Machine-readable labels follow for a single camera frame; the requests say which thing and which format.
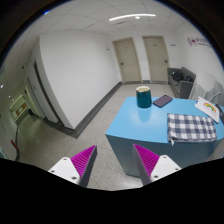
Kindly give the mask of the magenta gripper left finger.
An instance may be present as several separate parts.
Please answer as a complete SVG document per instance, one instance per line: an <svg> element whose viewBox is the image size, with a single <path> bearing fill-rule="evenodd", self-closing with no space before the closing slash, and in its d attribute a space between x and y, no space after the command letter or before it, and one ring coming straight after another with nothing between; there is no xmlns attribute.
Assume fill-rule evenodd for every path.
<svg viewBox="0 0 224 224"><path fill-rule="evenodd" d="M97 156L97 146L93 145L73 157L62 157L52 168L51 174L86 188Z"/></svg>

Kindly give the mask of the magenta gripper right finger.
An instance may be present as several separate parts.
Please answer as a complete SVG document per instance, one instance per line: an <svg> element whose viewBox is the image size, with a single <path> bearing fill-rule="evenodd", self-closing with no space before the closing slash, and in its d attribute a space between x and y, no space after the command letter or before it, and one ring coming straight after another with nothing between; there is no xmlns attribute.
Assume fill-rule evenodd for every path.
<svg viewBox="0 0 224 224"><path fill-rule="evenodd" d="M168 155L159 156L140 145L133 145L133 154L143 185L148 185L180 170L180 167Z"/></svg>

